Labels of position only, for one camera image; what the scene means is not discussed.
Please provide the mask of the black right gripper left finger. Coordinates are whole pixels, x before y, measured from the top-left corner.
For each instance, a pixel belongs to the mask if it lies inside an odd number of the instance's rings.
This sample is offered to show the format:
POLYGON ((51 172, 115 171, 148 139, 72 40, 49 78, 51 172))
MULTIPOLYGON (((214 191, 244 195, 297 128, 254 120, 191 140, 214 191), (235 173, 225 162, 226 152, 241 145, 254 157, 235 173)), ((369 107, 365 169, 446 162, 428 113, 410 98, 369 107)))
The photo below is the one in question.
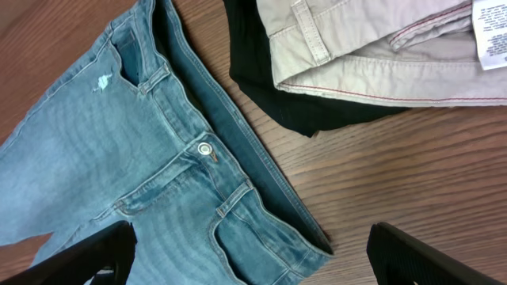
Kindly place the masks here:
POLYGON ((125 285, 136 243, 133 225, 115 222, 1 285, 125 285))

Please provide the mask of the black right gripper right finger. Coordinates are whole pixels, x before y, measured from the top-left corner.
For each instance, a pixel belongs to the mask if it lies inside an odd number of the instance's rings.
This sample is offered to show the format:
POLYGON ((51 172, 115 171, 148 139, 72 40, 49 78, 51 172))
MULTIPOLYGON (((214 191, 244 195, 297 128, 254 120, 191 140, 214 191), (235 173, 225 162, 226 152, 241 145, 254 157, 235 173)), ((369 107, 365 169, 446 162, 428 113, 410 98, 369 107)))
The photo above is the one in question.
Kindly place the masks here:
POLYGON ((379 285, 502 285, 386 222, 372 225, 367 254, 379 285))

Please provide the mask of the blue denim jeans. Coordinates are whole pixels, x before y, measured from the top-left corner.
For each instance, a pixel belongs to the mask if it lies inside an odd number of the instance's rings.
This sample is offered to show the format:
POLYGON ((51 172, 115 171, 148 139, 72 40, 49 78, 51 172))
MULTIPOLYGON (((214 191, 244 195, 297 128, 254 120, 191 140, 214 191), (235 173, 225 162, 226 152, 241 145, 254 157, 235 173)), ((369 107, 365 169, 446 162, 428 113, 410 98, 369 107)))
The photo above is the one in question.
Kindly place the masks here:
POLYGON ((139 1, 1 147, 1 243, 41 262, 125 220, 130 284, 297 284, 326 235, 189 46, 170 1, 139 1))

